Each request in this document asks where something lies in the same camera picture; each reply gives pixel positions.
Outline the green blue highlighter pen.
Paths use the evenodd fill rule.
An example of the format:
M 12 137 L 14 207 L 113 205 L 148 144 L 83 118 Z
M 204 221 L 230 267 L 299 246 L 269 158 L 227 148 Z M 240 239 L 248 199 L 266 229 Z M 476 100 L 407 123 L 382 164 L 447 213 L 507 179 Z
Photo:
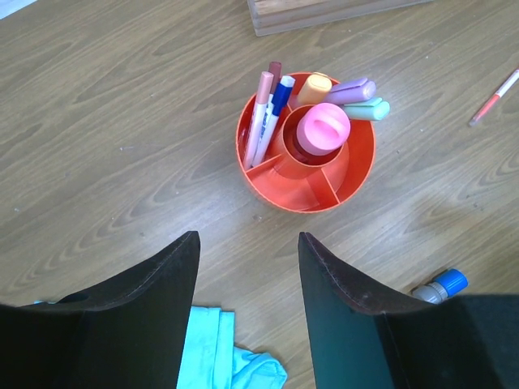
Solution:
M 378 122 L 388 116 L 391 107 L 381 97 L 373 97 L 367 101 L 344 105 L 343 109 L 350 119 Z

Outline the brown cap white marker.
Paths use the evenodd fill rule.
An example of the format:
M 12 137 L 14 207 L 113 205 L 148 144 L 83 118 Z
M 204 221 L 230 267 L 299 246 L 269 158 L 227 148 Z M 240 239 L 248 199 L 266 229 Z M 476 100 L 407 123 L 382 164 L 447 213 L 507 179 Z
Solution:
M 273 95 L 277 85 L 279 84 L 281 78 L 281 69 L 282 65 L 280 62 L 270 62 L 268 66 L 268 72 L 272 73 L 272 84 L 270 88 L 270 94 Z

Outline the purple highlighter pen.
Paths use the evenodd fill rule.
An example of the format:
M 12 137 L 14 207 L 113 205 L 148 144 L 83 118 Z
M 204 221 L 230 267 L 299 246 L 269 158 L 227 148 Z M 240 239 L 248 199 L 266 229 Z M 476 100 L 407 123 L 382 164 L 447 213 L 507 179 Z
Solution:
M 370 100 L 376 92 L 376 84 L 368 78 L 350 80 L 333 85 L 323 102 L 347 105 Z

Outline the pink cap white marker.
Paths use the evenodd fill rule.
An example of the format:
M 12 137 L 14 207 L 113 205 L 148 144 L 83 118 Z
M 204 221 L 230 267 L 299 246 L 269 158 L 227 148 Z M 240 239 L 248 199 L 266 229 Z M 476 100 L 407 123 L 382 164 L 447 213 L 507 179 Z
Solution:
M 252 161 L 254 159 L 256 148 L 259 142 L 264 115 L 268 105 L 268 98 L 270 95 L 273 78 L 274 75 L 270 71 L 263 71 L 259 78 L 259 85 L 255 94 L 255 104 L 247 138 L 245 156 L 243 158 L 244 169 L 249 169 L 252 166 Z

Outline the orange transparent pen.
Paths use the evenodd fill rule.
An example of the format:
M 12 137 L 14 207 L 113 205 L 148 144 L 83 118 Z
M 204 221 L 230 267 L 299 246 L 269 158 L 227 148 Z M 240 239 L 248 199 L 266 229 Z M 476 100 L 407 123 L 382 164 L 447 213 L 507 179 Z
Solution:
M 502 98 L 507 91 L 518 81 L 519 69 L 517 68 L 487 99 L 479 111 L 470 119 L 469 126 L 476 126 L 494 107 L 494 105 Z

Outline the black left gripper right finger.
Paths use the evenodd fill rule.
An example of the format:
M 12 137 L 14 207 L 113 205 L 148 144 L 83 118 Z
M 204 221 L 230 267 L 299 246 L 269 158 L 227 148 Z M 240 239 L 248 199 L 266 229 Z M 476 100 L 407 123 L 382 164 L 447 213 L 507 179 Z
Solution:
M 433 305 L 339 259 L 309 233 L 298 262 L 319 388 L 515 388 L 518 298 Z

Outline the orange round desk organizer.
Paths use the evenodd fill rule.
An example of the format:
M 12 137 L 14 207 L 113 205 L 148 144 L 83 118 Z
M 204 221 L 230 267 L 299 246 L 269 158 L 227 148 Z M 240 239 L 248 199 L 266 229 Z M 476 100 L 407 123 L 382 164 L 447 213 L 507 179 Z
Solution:
M 310 109 L 308 105 L 287 105 L 258 166 L 245 169 L 245 155 L 255 96 L 244 105 L 238 119 L 235 150 L 238 167 L 251 191 L 281 210 L 311 214 L 331 210 L 352 198 L 363 186 L 375 162 L 375 129 L 369 121 L 353 120 L 344 146 L 321 165 L 305 165 L 293 158 L 287 148 L 297 124 Z

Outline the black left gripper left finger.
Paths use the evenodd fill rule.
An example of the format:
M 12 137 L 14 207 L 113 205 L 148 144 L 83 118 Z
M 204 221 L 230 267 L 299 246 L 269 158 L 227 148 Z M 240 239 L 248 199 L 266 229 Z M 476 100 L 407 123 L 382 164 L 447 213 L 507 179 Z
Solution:
M 55 303 L 2 306 L 2 387 L 176 387 L 199 256 L 190 231 Z

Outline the blue cap white marker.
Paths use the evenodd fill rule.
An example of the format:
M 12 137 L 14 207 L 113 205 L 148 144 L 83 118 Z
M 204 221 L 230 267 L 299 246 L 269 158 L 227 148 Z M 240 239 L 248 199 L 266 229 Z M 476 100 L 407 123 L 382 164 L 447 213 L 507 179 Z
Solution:
M 281 115 L 281 111 L 287 106 L 288 99 L 293 90 L 295 78 L 283 75 L 278 83 L 272 98 L 272 108 L 267 112 L 267 121 L 263 125 L 258 146 L 252 166 L 255 167 L 263 162 L 268 146 L 272 140 L 274 130 Z

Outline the orange pink highlighter pen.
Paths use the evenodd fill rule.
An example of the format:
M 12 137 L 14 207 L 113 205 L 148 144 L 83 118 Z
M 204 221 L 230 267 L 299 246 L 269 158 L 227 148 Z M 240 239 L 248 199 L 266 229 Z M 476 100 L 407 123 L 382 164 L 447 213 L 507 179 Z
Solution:
M 321 73 L 310 74 L 300 89 L 296 101 L 298 105 L 319 104 L 330 92 L 332 81 Z

